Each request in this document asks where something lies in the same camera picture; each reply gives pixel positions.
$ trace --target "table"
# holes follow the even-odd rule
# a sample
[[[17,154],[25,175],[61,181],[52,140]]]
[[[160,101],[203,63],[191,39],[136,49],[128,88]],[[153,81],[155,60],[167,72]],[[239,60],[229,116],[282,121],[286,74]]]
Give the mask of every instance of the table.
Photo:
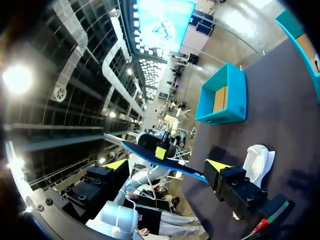
[[[281,193],[293,200],[296,206],[283,224],[304,221],[300,234],[309,233],[310,221],[319,222],[319,207],[313,204],[319,204],[315,196],[320,192],[320,106],[312,80],[289,40],[244,72],[247,120],[201,123],[188,167],[203,171],[214,146],[227,150],[222,161],[239,166],[249,146],[273,146],[275,160],[262,186],[268,188],[269,198]],[[246,223],[232,218],[232,210],[218,201],[208,184],[184,176],[181,189],[211,239],[240,239]]]

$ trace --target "bolt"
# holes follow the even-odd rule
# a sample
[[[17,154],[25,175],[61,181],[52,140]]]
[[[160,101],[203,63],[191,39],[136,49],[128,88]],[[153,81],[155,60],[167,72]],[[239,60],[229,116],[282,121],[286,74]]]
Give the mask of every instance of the bolt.
[[[100,184],[101,184],[101,181],[100,181],[100,180],[96,180],[96,181],[94,181],[94,184],[95,184],[95,185],[100,185]]]
[[[90,181],[90,178],[89,178],[88,176],[85,176],[85,177],[83,178],[83,181],[84,181],[85,183],[88,183],[88,182]]]
[[[246,203],[251,204],[251,202],[254,200],[254,196],[250,195],[246,198]]]
[[[43,210],[45,210],[44,206],[39,204],[38,206],[36,206],[36,209],[39,211],[39,212],[42,212]]]
[[[85,195],[80,195],[80,196],[78,196],[78,199],[79,199],[80,201],[84,201],[84,200],[87,199],[87,197],[86,197]]]
[[[53,203],[54,203],[54,201],[52,201],[51,198],[47,198],[47,199],[45,200],[45,204],[47,204],[48,206],[52,205]]]

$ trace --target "large screen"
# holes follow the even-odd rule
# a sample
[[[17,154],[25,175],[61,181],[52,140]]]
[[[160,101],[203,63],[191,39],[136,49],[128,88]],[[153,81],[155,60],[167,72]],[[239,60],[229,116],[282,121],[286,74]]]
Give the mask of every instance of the large screen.
[[[179,52],[195,6],[187,0],[137,0],[142,44]]]

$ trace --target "person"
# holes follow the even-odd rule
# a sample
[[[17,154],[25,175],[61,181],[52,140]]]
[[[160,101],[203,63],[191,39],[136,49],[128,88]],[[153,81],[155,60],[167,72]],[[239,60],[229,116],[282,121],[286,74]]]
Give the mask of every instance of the person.
[[[140,196],[126,192],[133,201]],[[125,207],[132,208],[132,203],[126,201]],[[171,212],[157,211],[144,207],[136,207],[138,212],[138,232],[144,237],[149,234],[159,236],[198,236],[206,231],[197,217],[184,217]]]

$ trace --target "floor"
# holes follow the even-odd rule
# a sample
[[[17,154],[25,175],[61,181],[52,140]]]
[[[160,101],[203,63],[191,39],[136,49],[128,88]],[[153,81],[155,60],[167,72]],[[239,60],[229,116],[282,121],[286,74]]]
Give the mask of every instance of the floor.
[[[263,56],[263,51],[268,53],[287,38],[274,21],[282,10],[283,7],[276,0],[227,0],[225,3],[216,3],[213,16],[221,26],[215,27],[202,51],[223,62],[246,68]],[[253,49],[226,29],[241,37]],[[205,54],[199,56],[197,65],[191,64],[185,69],[175,97],[176,100],[187,101],[187,109],[191,109],[187,114],[188,120],[181,119],[180,124],[187,130],[199,126],[199,122],[194,119],[201,85],[223,65]],[[180,190],[181,183],[181,180],[174,179],[169,185],[168,193],[180,198],[177,211],[181,215],[194,216]],[[207,238],[208,235],[204,234],[171,239],[206,240]]]

